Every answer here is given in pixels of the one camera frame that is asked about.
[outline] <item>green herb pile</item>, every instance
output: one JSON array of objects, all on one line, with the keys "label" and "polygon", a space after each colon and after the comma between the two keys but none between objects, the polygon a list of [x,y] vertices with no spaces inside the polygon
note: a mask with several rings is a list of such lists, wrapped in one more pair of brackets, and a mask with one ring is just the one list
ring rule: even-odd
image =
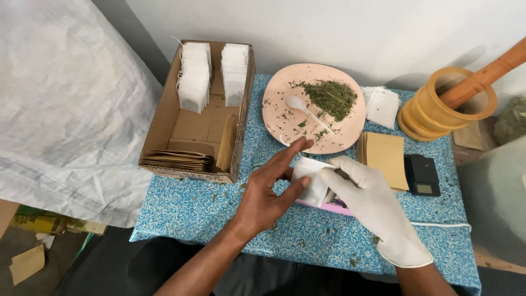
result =
[{"label": "green herb pile", "polygon": [[351,107],[356,103],[358,95],[347,84],[330,80],[316,81],[319,83],[310,84],[302,81],[300,83],[289,82],[289,84],[293,85],[292,88],[303,87],[314,105],[329,113],[337,122],[342,121],[351,112]]}]

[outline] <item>white latex glove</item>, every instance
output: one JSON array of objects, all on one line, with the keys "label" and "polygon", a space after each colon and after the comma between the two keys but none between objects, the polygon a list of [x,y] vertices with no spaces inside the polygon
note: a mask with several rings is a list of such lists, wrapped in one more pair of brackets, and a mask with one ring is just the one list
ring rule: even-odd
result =
[{"label": "white latex glove", "polygon": [[322,169],[320,176],[369,231],[380,238],[377,249],[398,267],[422,267],[433,256],[420,241],[382,172],[347,156],[326,161],[349,175],[345,180],[332,170]]}]

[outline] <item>white wall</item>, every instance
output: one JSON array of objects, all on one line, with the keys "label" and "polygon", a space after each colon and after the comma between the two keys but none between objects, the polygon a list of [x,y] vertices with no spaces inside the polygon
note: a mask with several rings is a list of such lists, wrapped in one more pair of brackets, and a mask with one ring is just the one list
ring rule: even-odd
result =
[{"label": "white wall", "polygon": [[[179,39],[254,45],[256,72],[330,65],[359,84],[415,90],[445,66],[478,70],[526,36],[520,0],[126,0],[162,53]],[[526,65],[494,83],[497,113]]]}]

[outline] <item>black digital scale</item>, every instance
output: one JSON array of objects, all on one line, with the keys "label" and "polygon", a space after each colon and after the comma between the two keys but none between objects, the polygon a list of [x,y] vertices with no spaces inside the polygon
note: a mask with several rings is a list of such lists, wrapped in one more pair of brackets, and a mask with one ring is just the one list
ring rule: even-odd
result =
[{"label": "black digital scale", "polygon": [[420,154],[403,156],[403,166],[409,191],[414,195],[440,196],[437,168],[434,159]]}]

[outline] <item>blue speckled tablecloth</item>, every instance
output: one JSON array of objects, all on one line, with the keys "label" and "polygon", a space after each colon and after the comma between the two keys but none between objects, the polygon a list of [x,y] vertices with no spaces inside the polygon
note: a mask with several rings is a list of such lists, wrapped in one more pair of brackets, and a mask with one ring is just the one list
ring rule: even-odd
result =
[{"label": "blue speckled tablecloth", "polygon": [[[283,145],[267,132],[261,115],[261,101],[270,78],[258,74],[254,79],[238,183],[219,185],[153,177],[130,241],[168,236],[204,244],[233,216],[241,199],[243,189],[240,185],[247,182],[250,172],[283,149]],[[403,102],[414,95],[408,91],[395,92]],[[429,143],[416,142],[405,136],[398,126],[393,131],[368,121],[363,130],[404,136],[405,154],[434,158],[441,197],[396,193],[409,220],[442,224],[467,222],[449,137]],[[342,154],[354,158],[355,147],[336,154],[317,155],[317,159],[323,161]],[[287,184],[277,182],[275,191],[280,194]],[[446,280],[479,295],[481,285],[468,228],[415,228]],[[300,204],[294,204],[275,229],[250,241],[243,252],[359,272],[395,274],[393,265],[376,251],[373,234],[358,220]]]}]

